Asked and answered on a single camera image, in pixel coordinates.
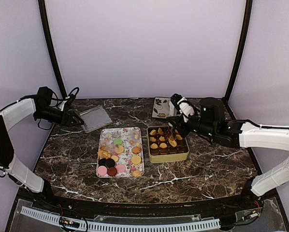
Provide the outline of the flower shaped cookie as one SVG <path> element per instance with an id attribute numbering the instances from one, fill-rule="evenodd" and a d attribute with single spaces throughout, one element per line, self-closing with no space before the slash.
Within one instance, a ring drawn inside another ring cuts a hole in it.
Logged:
<path id="1" fill-rule="evenodd" d="M 164 131 L 163 131 L 162 128 L 158 128 L 158 134 L 159 134 L 159 135 L 163 135 L 163 134 L 164 134 Z"/>

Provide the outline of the floral cookie tray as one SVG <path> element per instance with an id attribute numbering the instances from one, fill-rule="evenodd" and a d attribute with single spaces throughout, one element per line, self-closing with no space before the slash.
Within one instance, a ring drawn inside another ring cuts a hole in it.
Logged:
<path id="1" fill-rule="evenodd" d="M 115 145 L 113 143 L 115 138 L 121 138 L 123 141 L 122 145 Z M 97 173 L 99 167 L 98 161 L 103 158 L 113 159 L 116 162 L 115 167 L 118 164 L 125 165 L 125 172 L 117 173 L 117 175 L 113 177 L 108 174 L 99 176 Z M 145 173 L 141 129 L 139 127 L 103 129 L 100 134 L 99 149 L 97 152 L 97 177 L 134 177 L 132 176 L 132 172 L 136 170 L 140 171 L 142 175 Z"/>

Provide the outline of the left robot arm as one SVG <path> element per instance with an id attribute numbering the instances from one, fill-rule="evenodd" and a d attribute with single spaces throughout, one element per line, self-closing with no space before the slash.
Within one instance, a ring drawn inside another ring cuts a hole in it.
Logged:
<path id="1" fill-rule="evenodd" d="M 58 200 L 52 196 L 50 183 L 20 160 L 20 145 L 28 144 L 24 141 L 27 136 L 21 132 L 17 139 L 12 129 L 29 117 L 36 122 L 45 120 L 65 127 L 83 125 L 83 119 L 71 108 L 78 92 L 79 88 L 75 87 L 60 99 L 50 88 L 40 87 L 37 94 L 26 95 L 0 110 L 0 177 L 7 175 L 16 184 L 40 195 L 39 203 L 48 211 L 58 207 Z"/>

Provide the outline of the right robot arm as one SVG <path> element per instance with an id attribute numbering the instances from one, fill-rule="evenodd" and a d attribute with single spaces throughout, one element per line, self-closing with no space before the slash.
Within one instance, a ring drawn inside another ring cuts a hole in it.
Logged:
<path id="1" fill-rule="evenodd" d="M 201 99 L 197 109 L 179 94 L 171 96 L 171 104 L 177 116 L 167 118 L 170 126 L 182 137 L 190 132 L 207 140 L 230 148 L 270 148 L 289 152 L 289 126 L 259 125 L 251 120 L 226 120 L 221 100 Z M 247 180 L 236 205 L 248 209 L 258 198 L 289 181 L 289 157 L 264 174 Z"/>

